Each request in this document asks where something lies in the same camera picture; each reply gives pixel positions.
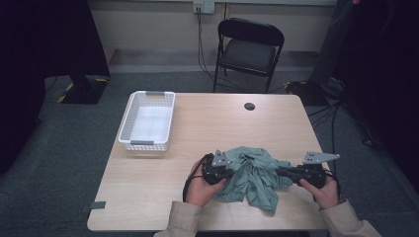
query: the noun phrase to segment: chair seat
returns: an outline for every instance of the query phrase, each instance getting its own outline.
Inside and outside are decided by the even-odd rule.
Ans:
[[[268,74],[274,62],[276,49],[273,46],[251,41],[232,39],[220,58],[220,65],[234,69],[254,70]]]

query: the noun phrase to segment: wooden table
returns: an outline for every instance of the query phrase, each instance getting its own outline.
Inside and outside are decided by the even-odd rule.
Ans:
[[[254,111],[244,108],[253,103]],[[172,200],[192,166],[215,149],[265,148],[279,160],[301,164],[307,151],[321,151],[297,96],[245,94],[176,94],[170,145],[166,152],[127,151],[116,139],[88,227],[93,231],[156,231],[167,226]],[[325,229],[312,195],[296,185],[278,191],[277,212],[270,216],[247,201],[212,200],[199,229]]]

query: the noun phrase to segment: green cloth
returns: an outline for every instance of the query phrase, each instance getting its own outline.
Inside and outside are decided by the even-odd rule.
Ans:
[[[275,214],[279,199],[275,190],[286,189],[293,184],[289,178],[278,176],[276,169],[289,167],[291,163],[272,158],[263,148],[241,146],[225,151],[224,155],[232,161],[227,168],[234,171],[234,176],[213,198],[243,201],[246,196],[251,206]]]

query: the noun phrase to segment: grommet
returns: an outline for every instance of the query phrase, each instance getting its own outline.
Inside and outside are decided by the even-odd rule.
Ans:
[[[255,110],[255,105],[253,103],[246,103],[244,104],[244,109],[248,110],[248,111],[253,111]]]

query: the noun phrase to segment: hand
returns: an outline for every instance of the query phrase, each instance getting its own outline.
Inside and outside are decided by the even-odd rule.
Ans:
[[[326,177],[326,185],[321,189],[304,179],[299,180],[299,183],[314,195],[320,209],[327,209],[339,204],[338,183],[332,177]]]
[[[192,167],[191,173],[195,170],[199,162],[195,163]],[[204,207],[210,202],[213,195],[218,193],[225,185],[226,179],[221,180],[218,184],[209,185],[205,180],[203,175],[203,165],[201,164],[195,173],[194,179],[188,187],[188,193],[186,195],[186,202]]]

